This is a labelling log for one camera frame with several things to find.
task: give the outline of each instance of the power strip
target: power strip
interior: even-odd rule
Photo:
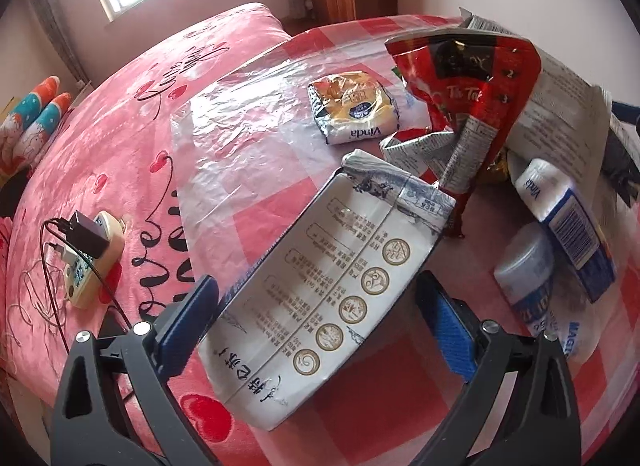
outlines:
[[[124,225],[106,211],[98,213],[94,222],[104,228],[109,239],[109,246],[100,258],[85,256],[94,265],[100,276],[106,279],[111,268],[122,256]],[[65,295],[74,307],[89,308],[98,296],[101,287],[102,284],[98,277],[80,256],[73,265],[65,266]]]

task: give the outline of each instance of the red checkered tablecloth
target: red checkered tablecloth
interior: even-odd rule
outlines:
[[[254,58],[175,113],[176,182],[195,274],[207,272],[222,289],[230,286],[295,220],[344,153],[359,147],[379,154],[375,142],[327,146],[312,120],[308,83],[327,74],[366,70],[398,102],[402,128],[425,126],[426,107],[392,73],[384,41],[453,23],[457,20],[401,16],[315,29]],[[638,389],[638,209],[612,199],[603,181],[599,190],[594,209],[609,208],[603,229],[619,278],[598,302],[599,345],[586,363],[570,364],[585,460]],[[466,238],[443,240],[427,268],[480,319],[522,331],[492,269],[510,238],[530,220],[528,211],[509,185],[487,186],[473,195],[463,220]],[[408,464],[461,386],[411,295],[405,294],[347,364],[293,416],[272,432],[251,432],[272,464]],[[490,443],[507,396],[507,390],[499,396],[476,449]]]

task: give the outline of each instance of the black power adapter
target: black power adapter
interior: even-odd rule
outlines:
[[[86,255],[100,258],[109,246],[107,233],[89,217],[85,217],[80,211],[60,226],[60,231],[65,234],[66,241],[82,251]]]

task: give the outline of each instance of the black cable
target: black cable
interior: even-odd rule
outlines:
[[[62,324],[60,323],[60,318],[58,317],[58,309],[56,308],[58,304],[56,303],[56,299],[54,298],[53,293],[51,292],[51,286],[49,285],[49,272],[47,271],[47,264],[44,261],[44,228],[47,222],[49,221],[43,222],[42,225],[40,226],[40,259],[42,261],[42,273],[44,274],[44,282],[47,286],[47,293],[49,294],[49,300],[51,302],[51,306],[53,309],[53,316],[55,316],[56,318],[56,325],[58,326],[58,332],[60,332],[60,338],[62,338],[62,342],[65,345],[66,353],[68,354],[69,345],[66,342],[65,332],[62,330]]]
[[[78,253],[78,256],[84,260],[84,262],[89,266],[89,268],[91,268],[91,270],[94,272],[95,276],[97,276],[98,280],[100,280],[100,283],[102,284],[102,286],[104,287],[106,292],[109,294],[109,296],[111,298],[111,301],[113,302],[113,306],[116,308],[116,310],[118,311],[120,316],[122,316],[123,321],[125,322],[127,327],[130,329],[132,327],[131,322],[129,321],[129,318],[127,318],[127,315],[124,314],[124,310],[122,309],[122,306],[120,305],[118,300],[116,300],[115,293],[113,292],[113,290],[111,290],[111,287],[109,287],[107,285],[107,283],[105,282],[105,280],[102,277],[102,275],[98,272],[98,270],[95,269],[94,265],[91,263],[89,258],[87,256],[85,256],[84,253],[82,251],[80,251],[78,248],[76,248],[76,246],[74,246],[72,243],[70,243],[67,240],[63,239],[59,234],[57,234],[55,231],[50,229],[50,227],[49,227],[50,225],[51,226],[56,226],[58,229],[60,229],[59,226],[58,226],[58,223],[59,223],[60,220],[61,219],[49,219],[48,221],[45,221],[42,225],[50,234],[52,234],[54,237],[56,237],[58,240],[60,240],[60,242],[64,243],[65,245],[68,245],[71,249],[73,249],[76,253]]]

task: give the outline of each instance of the pink bedspread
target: pink bedspread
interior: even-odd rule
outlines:
[[[53,404],[66,353],[55,329],[47,330],[29,299],[31,278],[40,298],[46,296],[38,231],[50,217],[68,217],[75,210],[93,217],[107,210],[126,221],[121,267],[110,278],[128,317],[140,319],[139,306],[153,300],[167,303],[193,282],[187,246],[180,227],[172,180],[170,114],[226,73],[289,39],[280,23],[260,4],[222,13],[180,32],[148,50],[105,81],[67,121],[38,166],[15,215],[6,277],[6,316],[0,333],[7,345],[6,368],[48,404]],[[49,261],[59,260],[53,257]],[[62,301],[59,284],[57,298]],[[94,308],[69,306],[65,335],[73,341],[80,329],[100,328],[108,297]],[[12,306],[18,302],[26,310]],[[157,313],[153,306],[151,312]],[[31,320],[33,326],[25,322]],[[226,464],[268,464],[251,431],[233,422],[217,401],[199,361],[191,360],[184,375],[172,382],[177,399],[198,430],[215,446]],[[136,400],[127,402],[134,424],[153,445]],[[216,413],[214,422],[202,414]]]

